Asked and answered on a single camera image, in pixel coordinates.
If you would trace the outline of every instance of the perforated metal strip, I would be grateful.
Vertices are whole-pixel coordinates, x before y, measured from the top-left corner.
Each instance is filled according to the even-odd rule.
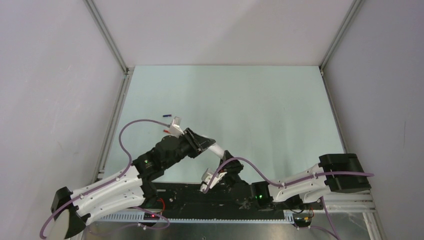
[[[290,212],[284,213],[285,219],[186,219],[186,218],[169,218],[171,223],[205,223],[205,224],[293,224],[293,214]],[[98,222],[124,222],[124,223],[147,223],[151,219],[144,220],[144,212],[142,211],[118,211],[97,220]]]

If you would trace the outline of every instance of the metal frame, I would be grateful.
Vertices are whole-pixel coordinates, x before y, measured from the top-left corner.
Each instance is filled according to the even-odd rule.
[[[99,159],[97,161],[96,171],[93,176],[93,182],[95,182],[98,178],[103,177],[103,170],[106,164],[107,157],[109,155],[109,151],[112,145],[112,140],[115,136],[116,128],[118,125],[119,118],[121,116],[121,112],[123,109],[123,105],[125,102],[126,93],[128,92],[128,88],[130,86],[131,78],[134,72],[134,68],[129,69],[122,58],[118,47],[116,46],[108,28],[105,25],[105,22],[97,9],[94,0],[84,0],[91,16],[93,17],[94,22],[98,26],[98,29],[106,44],[108,45],[110,51],[112,52],[114,58],[119,64],[122,72],[124,73],[124,78],[122,80],[122,84],[119,89],[119,94],[117,96],[115,106],[113,109],[112,117],[109,121],[108,131],[106,133],[105,139],[103,141],[101,153]],[[343,149],[345,153],[349,152],[349,148],[343,136],[343,132],[340,127],[340,121],[335,110],[335,106],[332,101],[332,96],[327,86],[327,81],[324,75],[324,70],[331,59],[332,55],[336,51],[338,45],[340,44],[343,36],[346,34],[348,28],[352,24],[355,16],[358,14],[364,0],[354,0],[347,12],[346,16],[343,19],[343,22],[340,28],[337,31],[331,45],[329,46],[321,64],[319,65],[319,69],[321,71],[322,79],[324,82],[324,87],[327,92],[328,100],[330,103],[331,111],[334,116],[334,120],[336,122],[336,127],[339,132],[340,141],[342,143]],[[325,197],[326,204],[328,205],[328,211],[331,213],[363,213],[363,217],[365,219],[369,235],[372,240],[385,240],[386,235],[383,231],[380,218],[376,211],[376,206],[374,205],[373,198],[370,191],[355,193],[355,194],[329,194]],[[82,234],[79,234],[73,238],[72,240],[81,239]]]

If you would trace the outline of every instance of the gray wall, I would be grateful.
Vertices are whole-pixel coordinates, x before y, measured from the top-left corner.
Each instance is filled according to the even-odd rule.
[[[90,182],[122,76],[82,0],[0,1],[0,239]]]
[[[389,239],[422,239],[424,1],[367,0],[325,70]]]

